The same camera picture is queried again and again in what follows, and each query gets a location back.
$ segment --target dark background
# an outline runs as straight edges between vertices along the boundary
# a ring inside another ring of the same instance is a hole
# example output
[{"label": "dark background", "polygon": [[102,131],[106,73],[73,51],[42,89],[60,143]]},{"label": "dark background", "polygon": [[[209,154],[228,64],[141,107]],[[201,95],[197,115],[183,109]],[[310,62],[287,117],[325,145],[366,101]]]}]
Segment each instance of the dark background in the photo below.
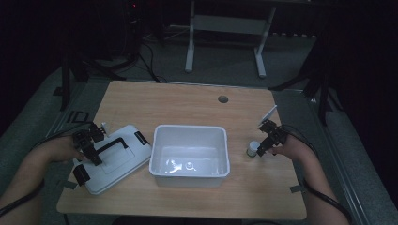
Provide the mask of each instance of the dark background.
[{"label": "dark background", "polygon": [[[189,1],[145,2],[142,18],[160,40],[163,25],[189,23]],[[209,2],[198,9],[212,13],[216,8],[227,15],[237,12],[236,7],[222,4],[216,7],[211,4],[214,1]],[[397,204],[398,18],[394,12],[398,7],[392,0],[344,2],[354,7],[325,10],[308,5],[280,5],[271,31],[290,37],[318,36],[322,47],[318,53],[323,56],[310,62],[315,66],[329,60],[328,54],[333,55],[330,86],[337,90],[344,110]],[[12,123],[44,79],[60,67],[67,51],[84,52],[101,59],[134,52],[136,34],[129,31],[128,37],[124,36],[123,21],[129,13],[123,4],[126,2],[106,0],[0,3],[0,133]],[[255,17],[261,15],[261,10],[254,6],[240,13]],[[132,45],[126,46],[124,38]]]}]

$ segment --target table top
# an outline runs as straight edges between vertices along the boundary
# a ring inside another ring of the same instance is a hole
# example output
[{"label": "table top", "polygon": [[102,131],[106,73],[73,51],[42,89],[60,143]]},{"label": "table top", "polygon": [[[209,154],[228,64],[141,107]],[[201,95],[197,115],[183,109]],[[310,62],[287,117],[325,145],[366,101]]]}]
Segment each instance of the table top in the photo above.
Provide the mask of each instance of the table top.
[{"label": "table top", "polygon": [[[220,103],[219,97],[228,98]],[[111,82],[94,122],[110,132],[135,125],[153,143],[162,124],[223,127],[230,173],[220,187],[159,187],[148,163],[100,195],[84,186],[64,188],[62,213],[194,218],[304,219],[306,210],[293,163],[284,156],[248,157],[251,141],[262,142],[261,118],[274,106],[265,89],[153,82]],[[270,118],[280,124],[278,112]],[[69,181],[75,182],[74,176]]]}]

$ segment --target human arm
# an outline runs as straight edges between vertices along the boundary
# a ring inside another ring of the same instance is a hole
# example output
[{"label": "human arm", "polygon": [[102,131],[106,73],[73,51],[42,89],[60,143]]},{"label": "human arm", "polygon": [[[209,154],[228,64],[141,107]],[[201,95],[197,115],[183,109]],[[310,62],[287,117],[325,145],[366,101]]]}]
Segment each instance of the human arm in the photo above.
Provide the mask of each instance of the human arm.
[{"label": "human arm", "polygon": [[[70,136],[52,139],[34,148],[23,159],[8,188],[0,197],[0,208],[37,188],[51,162],[68,161],[73,158],[84,159],[84,155],[73,147]],[[40,216],[41,198],[38,194],[0,217],[0,224],[39,224]]]},{"label": "human arm", "polygon": [[[330,188],[329,182],[314,151],[304,142],[292,135],[288,135],[283,146],[268,150],[272,154],[282,154],[298,162],[304,171],[308,185],[329,196],[337,202],[337,198]],[[304,195],[307,219],[310,224],[349,224],[345,215],[329,203],[321,200],[307,191]]]}]

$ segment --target small bottle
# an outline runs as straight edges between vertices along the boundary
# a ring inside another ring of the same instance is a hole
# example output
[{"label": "small bottle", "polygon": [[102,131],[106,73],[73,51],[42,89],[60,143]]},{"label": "small bottle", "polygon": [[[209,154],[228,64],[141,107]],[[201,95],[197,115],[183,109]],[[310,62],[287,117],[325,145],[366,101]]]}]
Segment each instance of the small bottle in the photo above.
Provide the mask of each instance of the small bottle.
[{"label": "small bottle", "polygon": [[254,158],[257,155],[257,148],[260,146],[259,142],[252,141],[249,143],[249,147],[246,150],[246,153],[249,157]]}]

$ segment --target white plastic bin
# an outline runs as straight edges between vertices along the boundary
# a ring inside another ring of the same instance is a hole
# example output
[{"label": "white plastic bin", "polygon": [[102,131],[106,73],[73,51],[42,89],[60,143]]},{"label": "white plastic bin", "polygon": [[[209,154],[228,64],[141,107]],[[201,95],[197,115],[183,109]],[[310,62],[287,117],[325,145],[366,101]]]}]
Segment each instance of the white plastic bin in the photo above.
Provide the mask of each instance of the white plastic bin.
[{"label": "white plastic bin", "polygon": [[230,172],[222,127],[156,127],[149,171],[159,186],[214,188]]}]

